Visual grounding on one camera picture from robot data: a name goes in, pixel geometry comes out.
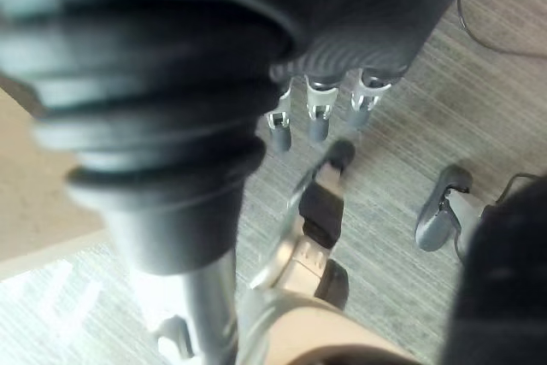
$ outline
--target robotic arm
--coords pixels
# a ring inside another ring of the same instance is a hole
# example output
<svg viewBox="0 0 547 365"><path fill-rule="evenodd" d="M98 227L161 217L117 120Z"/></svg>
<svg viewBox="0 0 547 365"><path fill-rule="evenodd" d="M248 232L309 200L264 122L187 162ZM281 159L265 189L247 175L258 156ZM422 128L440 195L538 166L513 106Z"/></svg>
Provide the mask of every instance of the robotic arm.
<svg viewBox="0 0 547 365"><path fill-rule="evenodd" d="M234 247L244 181L264 156L259 117L288 127L279 97L305 74L321 140L357 68L362 124L451 1L1 0L0 68L44 105L40 144L79 158L70 194L103 217L160 351L232 363Z"/></svg>

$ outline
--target beige plastic part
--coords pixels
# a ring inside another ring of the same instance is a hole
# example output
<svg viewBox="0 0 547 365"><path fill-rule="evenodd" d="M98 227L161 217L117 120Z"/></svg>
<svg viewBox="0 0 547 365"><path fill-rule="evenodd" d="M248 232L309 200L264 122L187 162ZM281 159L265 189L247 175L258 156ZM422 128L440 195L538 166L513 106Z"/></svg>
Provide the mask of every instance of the beige plastic part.
<svg viewBox="0 0 547 365"><path fill-rule="evenodd" d="M287 365L321 362L313 352L337 353L351 347L382 350L400 357L403 362L417 363L405 350L361 327L341 312L320 307L302 307L281 316L269 329L268 344L262 365Z"/></svg>

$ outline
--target gray carpet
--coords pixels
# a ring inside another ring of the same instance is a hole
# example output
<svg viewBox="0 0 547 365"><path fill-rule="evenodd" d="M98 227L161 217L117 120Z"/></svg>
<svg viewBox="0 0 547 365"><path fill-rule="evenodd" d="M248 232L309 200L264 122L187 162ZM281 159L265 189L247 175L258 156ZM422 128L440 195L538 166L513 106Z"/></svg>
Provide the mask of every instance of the gray carpet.
<svg viewBox="0 0 547 365"><path fill-rule="evenodd" d="M481 36L547 52L545 0L463 1L469 24ZM439 171L453 162L472 172L473 193L485 201L497 197L511 174L545 171L545 84L545 61L481 48L451 8L360 137L345 181L343 234L335 251L350 274L347 313L423 362L434 362L441 347L460 264L451 246L436 253L415 248L416 215ZM248 184L238 243L240 290L276 238L295 181L327 147L306 137L302 86L293 98L291 152L268 152ZM329 141L348 132L348 104L343 87ZM262 125L262 136L266 131ZM67 283L44 303L62 273ZM78 325L67 312L86 293L97 297L89 297L93 308ZM69 338L74 323L76 334ZM105 244L1 284L0 340L0 363L14 365L162 363L144 335L123 267Z"/></svg>

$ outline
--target beige floor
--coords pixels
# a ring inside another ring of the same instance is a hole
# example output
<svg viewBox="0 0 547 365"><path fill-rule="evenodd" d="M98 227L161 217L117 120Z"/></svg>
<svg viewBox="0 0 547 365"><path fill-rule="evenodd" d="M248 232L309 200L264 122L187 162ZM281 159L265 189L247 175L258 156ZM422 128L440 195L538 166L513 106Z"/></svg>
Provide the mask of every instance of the beige floor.
<svg viewBox="0 0 547 365"><path fill-rule="evenodd" d="M481 36L547 52L545 0L464 3L469 24ZM361 136L355 165L346 180L344 231L335 251L350 274L347 311L424 362L434 362L442 344L460 265L450 246L432 254L415 248L416 215L438 172L452 162L473 173L473 193L485 201L499 194L511 174L547 169L546 84L546 61L484 50L462 31L452 7ZM238 243L240 285L276 237L281 211L295 181L327 146L311 145L306 138L301 86L293 100L293 149L283 156L268 152L263 167L248 184ZM344 125L348 99L344 89L329 141L348 131ZM262 125L263 136L266 131ZM135 319L138 313L115 255L99 245L68 261L108 291L98 299L95 310L100 313L90 314L85 323L85 336L71 345L73 362L92 352L109 358L96 361L100 363L156 363L151 359L155 354L145 348L145 342L141 344L145 339ZM49 266L36 275L47 282L56 269ZM0 286L0 318L15 327L20 321L14 312L30 315L34 296L23 295L13 302L6 297L6 290L13 287ZM23 305L26 297L28 303ZM10 355L18 358L10 363L43 363L28 354L29 344L37 349L32 338L38 336L33 335L42 334L33 331L29 335L28 330L23 327L19 338L13 329L0 326L0 336L13 352ZM48 356L54 348L44 350Z"/></svg>

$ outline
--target cable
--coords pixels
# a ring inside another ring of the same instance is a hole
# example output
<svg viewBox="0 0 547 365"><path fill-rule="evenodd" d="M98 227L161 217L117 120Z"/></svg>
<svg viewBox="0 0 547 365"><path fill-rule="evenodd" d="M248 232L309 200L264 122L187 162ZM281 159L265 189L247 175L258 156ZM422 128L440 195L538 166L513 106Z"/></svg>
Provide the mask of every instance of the cable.
<svg viewBox="0 0 547 365"><path fill-rule="evenodd" d="M513 187L513 184L515 183L515 181L517 179L536 180L538 178L539 178L538 175L530 174L530 173L517 173L517 174L513 175L513 177L511 177L509 179L509 182L507 183L507 185L503 189L503 191L500 194L499 198L496 200L496 205L500 204L501 202L503 202L503 200L505 200L505 198L508 196L509 192L511 191L511 188Z"/></svg>
<svg viewBox="0 0 547 365"><path fill-rule="evenodd" d="M529 59L538 59L538 60L547 60L547 54L545 53L535 53L525 50L516 50L516 49L509 49L502 46L498 46L496 44L490 43L488 40L484 40L477 36L473 30L469 28L469 24L465 18L465 15L463 14L463 7L462 7L462 0L456 0L456 7L457 7L457 14L460 18L460 23L462 24L462 28L465 31L465 33L468 34L468 36L477 44L480 44L482 47L495 51L496 53L500 53L502 55L508 55L508 56L518 56L518 57L525 57Z"/></svg>

